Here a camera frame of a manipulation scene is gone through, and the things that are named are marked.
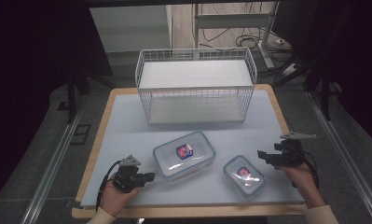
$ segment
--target white wall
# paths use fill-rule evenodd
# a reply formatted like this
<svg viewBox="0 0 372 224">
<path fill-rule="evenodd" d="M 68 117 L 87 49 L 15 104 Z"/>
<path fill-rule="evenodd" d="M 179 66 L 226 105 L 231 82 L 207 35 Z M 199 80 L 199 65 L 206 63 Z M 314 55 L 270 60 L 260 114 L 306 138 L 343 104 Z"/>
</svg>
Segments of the white wall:
<svg viewBox="0 0 372 224">
<path fill-rule="evenodd" d="M 97 7 L 90 12 L 105 52 L 171 47 L 170 7 Z"/>
</svg>

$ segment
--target large plastic container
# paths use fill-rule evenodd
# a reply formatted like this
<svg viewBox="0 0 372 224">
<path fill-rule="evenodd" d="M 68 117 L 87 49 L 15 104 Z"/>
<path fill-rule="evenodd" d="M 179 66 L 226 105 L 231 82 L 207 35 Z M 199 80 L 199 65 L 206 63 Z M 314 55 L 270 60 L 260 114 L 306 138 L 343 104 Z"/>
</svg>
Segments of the large plastic container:
<svg viewBox="0 0 372 224">
<path fill-rule="evenodd" d="M 211 164 L 215 152 L 202 132 L 194 132 L 154 148 L 153 155 L 163 178 L 174 183 Z"/>
<path fill-rule="evenodd" d="M 136 86 L 148 123 L 243 122 L 257 79 L 248 48 L 142 50 Z"/>
<path fill-rule="evenodd" d="M 227 162 L 223 171 L 228 183 L 245 199 L 265 185 L 265 177 L 241 155 Z"/>
</svg>

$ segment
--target wooden floor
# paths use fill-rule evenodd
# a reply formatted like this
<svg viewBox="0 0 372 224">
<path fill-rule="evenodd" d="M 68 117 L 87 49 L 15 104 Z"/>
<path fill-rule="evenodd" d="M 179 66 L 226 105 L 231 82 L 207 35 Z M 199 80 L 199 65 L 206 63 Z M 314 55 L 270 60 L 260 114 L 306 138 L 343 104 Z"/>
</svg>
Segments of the wooden floor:
<svg viewBox="0 0 372 224">
<path fill-rule="evenodd" d="M 172 47 L 174 49 L 190 49 L 194 47 L 194 6 L 173 5 L 172 11 Z M 225 3 L 225 4 L 199 4 L 199 14 L 236 14 L 236 13 L 268 13 L 272 7 L 271 2 L 264 3 Z M 232 29 L 202 29 L 200 30 L 200 46 L 213 48 L 237 47 L 236 40 L 241 35 L 263 36 L 264 30 L 258 28 L 232 28 Z M 279 45 L 279 37 L 270 35 L 269 43 L 281 49 L 287 49 L 288 44 Z M 245 41 L 245 47 L 253 47 L 255 42 Z"/>
</svg>

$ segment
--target human hand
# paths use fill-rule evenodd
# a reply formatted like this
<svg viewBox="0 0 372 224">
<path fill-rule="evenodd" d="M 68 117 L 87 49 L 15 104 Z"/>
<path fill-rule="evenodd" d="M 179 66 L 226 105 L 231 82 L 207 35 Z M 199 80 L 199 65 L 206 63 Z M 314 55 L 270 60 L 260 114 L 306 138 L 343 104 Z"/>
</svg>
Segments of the human hand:
<svg viewBox="0 0 372 224">
<path fill-rule="evenodd" d="M 101 208 L 111 216 L 115 217 L 118 215 L 122 209 L 125 207 L 127 202 L 136 196 L 140 188 L 133 189 L 129 193 L 123 193 L 113 185 L 113 178 L 115 175 L 112 175 L 110 179 L 106 182 L 106 185 L 103 190 Z"/>
<path fill-rule="evenodd" d="M 326 205 L 325 200 L 317 189 L 309 167 L 303 163 L 298 167 L 275 166 L 283 170 L 298 188 L 299 194 L 304 198 L 308 208 Z"/>
</svg>

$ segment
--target metal wire rack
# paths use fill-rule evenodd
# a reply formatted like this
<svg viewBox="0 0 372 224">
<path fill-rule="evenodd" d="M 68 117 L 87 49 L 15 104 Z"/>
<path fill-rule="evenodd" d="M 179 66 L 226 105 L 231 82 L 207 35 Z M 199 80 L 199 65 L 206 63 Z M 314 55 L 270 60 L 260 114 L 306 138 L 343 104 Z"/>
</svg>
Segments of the metal wire rack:
<svg viewBox="0 0 372 224">
<path fill-rule="evenodd" d="M 256 77 L 248 48 L 142 50 L 135 73 L 149 124 L 243 122 Z"/>
</svg>

